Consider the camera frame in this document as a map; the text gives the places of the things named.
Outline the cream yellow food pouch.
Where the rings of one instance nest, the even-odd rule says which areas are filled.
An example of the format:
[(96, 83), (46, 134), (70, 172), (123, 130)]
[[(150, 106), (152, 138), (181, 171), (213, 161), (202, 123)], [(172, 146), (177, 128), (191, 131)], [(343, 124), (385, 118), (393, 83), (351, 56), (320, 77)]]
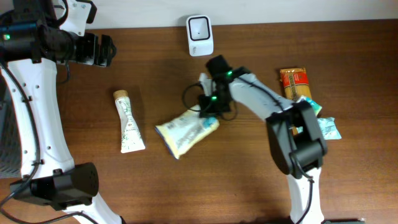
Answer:
[(220, 122), (215, 117), (200, 118), (200, 106), (189, 110), (167, 123), (157, 125), (155, 130), (176, 159), (187, 153), (196, 143), (218, 129)]

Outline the orange spaghetti package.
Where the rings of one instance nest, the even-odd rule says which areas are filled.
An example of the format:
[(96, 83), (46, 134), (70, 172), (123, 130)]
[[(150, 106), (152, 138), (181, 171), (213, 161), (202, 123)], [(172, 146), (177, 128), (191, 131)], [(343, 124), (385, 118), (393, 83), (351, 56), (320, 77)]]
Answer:
[(312, 99), (305, 68), (285, 68), (279, 72), (287, 99), (297, 101), (301, 96)]

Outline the white tube with cork cap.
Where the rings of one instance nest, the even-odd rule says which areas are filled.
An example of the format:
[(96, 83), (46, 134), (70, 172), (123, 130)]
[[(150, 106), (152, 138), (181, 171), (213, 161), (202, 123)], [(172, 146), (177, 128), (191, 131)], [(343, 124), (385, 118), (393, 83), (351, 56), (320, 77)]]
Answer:
[(145, 144), (133, 117), (131, 101), (126, 90), (113, 93), (116, 109), (121, 120), (121, 153), (144, 150)]

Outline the small teal tissue pack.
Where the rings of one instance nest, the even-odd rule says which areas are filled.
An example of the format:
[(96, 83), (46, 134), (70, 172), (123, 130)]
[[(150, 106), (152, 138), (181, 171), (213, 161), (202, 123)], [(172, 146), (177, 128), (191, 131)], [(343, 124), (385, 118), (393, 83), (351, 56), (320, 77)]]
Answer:
[(316, 103), (313, 99), (311, 99), (310, 97), (304, 96), (302, 95), (299, 98), (300, 101), (306, 101), (307, 103), (310, 104), (310, 106), (313, 108), (315, 116), (318, 116), (322, 110), (322, 106), (319, 105), (318, 103)]

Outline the teal wet wipes pack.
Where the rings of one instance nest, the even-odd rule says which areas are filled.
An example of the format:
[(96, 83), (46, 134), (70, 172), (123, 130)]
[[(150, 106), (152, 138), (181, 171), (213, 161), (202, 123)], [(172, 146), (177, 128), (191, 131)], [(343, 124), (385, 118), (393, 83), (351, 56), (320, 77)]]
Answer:
[(339, 140), (342, 138), (333, 117), (318, 118), (317, 121), (325, 140)]

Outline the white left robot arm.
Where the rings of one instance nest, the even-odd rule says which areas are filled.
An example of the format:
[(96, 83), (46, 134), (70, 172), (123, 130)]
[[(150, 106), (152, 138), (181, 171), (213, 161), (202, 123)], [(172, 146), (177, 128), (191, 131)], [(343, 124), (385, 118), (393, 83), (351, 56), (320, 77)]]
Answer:
[(111, 37), (87, 33), (92, 1), (14, 1), (1, 15), (1, 75), (10, 92), (21, 143), (21, 180), (10, 198), (62, 211), (80, 223), (122, 223), (99, 193), (94, 164), (75, 164), (57, 103), (57, 65), (108, 67)]

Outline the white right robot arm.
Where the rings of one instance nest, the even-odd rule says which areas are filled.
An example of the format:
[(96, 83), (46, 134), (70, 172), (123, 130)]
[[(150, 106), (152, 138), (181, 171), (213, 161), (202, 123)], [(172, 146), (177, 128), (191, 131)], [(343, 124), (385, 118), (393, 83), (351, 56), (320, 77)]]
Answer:
[(290, 221), (324, 223), (319, 185), (327, 145), (310, 103), (280, 96), (247, 68), (230, 67), (222, 55), (211, 58), (206, 69), (210, 75), (200, 80), (200, 117), (224, 118), (236, 103), (256, 114), (266, 124), (272, 159), (287, 177)]

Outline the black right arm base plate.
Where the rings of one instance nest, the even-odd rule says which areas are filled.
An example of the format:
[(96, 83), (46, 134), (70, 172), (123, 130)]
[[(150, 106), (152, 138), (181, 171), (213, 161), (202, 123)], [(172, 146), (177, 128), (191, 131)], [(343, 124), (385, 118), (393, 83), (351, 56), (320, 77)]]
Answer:
[(325, 220), (321, 224), (366, 224), (366, 221), (358, 219)]

